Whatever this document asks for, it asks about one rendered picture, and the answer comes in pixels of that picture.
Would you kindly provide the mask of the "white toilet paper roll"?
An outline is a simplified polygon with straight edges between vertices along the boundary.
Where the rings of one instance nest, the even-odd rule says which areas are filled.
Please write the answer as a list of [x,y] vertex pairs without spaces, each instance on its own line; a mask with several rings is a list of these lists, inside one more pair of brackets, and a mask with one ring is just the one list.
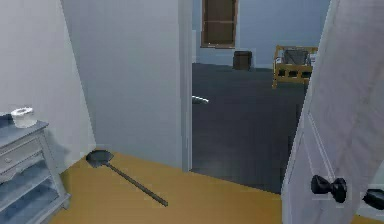
[[11,112],[11,117],[17,128],[28,128],[37,123],[32,107],[23,107]]

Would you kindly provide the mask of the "dark brown box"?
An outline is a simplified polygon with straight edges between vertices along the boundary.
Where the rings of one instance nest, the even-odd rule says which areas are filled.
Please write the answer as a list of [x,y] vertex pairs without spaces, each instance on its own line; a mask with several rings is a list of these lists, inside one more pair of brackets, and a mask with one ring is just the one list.
[[233,68],[235,70],[250,70],[252,64],[251,51],[235,51],[233,55]]

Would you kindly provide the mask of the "black door knob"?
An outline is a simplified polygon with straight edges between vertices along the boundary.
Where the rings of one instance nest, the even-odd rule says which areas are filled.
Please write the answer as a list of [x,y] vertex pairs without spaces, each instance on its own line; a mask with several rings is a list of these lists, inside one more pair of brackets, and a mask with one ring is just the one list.
[[337,203],[344,203],[347,198],[347,183],[343,178],[329,182],[319,175],[314,175],[311,179],[311,191],[318,195],[330,193]]
[[368,189],[363,201],[375,209],[384,210],[384,190]]

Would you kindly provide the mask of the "white room door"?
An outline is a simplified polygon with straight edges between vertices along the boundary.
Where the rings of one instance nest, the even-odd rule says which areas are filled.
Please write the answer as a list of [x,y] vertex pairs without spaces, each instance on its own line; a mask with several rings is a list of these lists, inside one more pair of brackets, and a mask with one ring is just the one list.
[[[331,0],[281,189],[281,224],[350,224],[384,162],[384,0]],[[343,178],[347,198],[311,179]]]

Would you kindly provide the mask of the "brown framed window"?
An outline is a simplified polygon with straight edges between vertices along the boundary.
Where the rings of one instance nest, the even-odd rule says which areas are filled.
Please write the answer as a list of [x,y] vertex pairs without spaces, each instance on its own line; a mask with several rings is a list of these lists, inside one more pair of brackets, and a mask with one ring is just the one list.
[[238,0],[202,0],[201,47],[235,47]]

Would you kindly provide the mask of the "grey shelf cabinet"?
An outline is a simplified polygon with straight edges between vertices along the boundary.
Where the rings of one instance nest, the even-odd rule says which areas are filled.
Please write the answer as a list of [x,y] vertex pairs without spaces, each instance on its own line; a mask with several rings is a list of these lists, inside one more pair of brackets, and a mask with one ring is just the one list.
[[46,122],[15,126],[0,115],[0,224],[48,224],[69,207],[50,148]]

